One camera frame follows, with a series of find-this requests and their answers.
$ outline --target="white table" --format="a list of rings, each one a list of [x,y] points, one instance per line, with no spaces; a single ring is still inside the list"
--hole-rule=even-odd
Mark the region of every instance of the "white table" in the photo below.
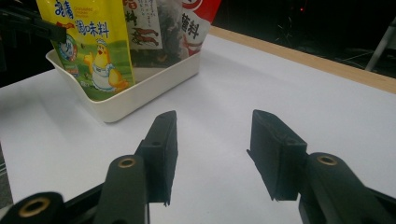
[[[14,202],[41,191],[67,201],[134,154],[155,117],[177,112],[179,156],[169,207],[151,223],[301,223],[298,202],[272,202],[249,148],[253,109],[279,116],[308,153],[343,159],[396,197],[396,96],[209,35],[200,73],[116,123],[87,113],[51,70],[0,89],[0,141]]]

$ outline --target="cartoon chicken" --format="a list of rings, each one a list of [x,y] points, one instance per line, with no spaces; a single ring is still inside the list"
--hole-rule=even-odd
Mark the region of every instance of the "cartoon chicken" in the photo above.
[[[122,91],[129,86],[127,80],[122,78],[121,73],[111,63],[107,44],[103,39],[97,39],[97,53],[93,57],[92,52],[84,56],[84,63],[90,68],[92,82],[99,91]]]

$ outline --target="red package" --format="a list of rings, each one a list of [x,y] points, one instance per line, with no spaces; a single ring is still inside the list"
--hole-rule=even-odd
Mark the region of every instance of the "red package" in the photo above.
[[[215,19],[221,0],[183,0],[183,48],[189,57],[201,50],[210,25]]]

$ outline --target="yellow seasoning packet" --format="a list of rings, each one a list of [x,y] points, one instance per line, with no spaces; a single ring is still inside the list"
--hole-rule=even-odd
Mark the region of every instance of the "yellow seasoning packet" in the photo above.
[[[90,99],[103,101],[134,85],[121,1],[36,2],[44,21],[66,28],[66,43],[52,45]]]

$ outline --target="black mechanical object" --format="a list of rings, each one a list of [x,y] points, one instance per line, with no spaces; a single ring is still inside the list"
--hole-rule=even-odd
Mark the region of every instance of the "black mechanical object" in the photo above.
[[[110,163],[103,184],[64,203],[56,192],[41,192],[14,204],[0,224],[143,224],[149,203],[171,200],[177,164],[177,114],[153,122],[134,155]]]
[[[250,150],[272,199],[296,201],[303,223],[396,223],[396,200],[366,188],[334,155],[307,143],[277,116],[254,110]]]
[[[66,29],[41,20],[33,10],[35,0],[0,0],[0,72],[7,70],[4,47],[18,46],[17,35],[37,35],[57,42],[66,42]]]

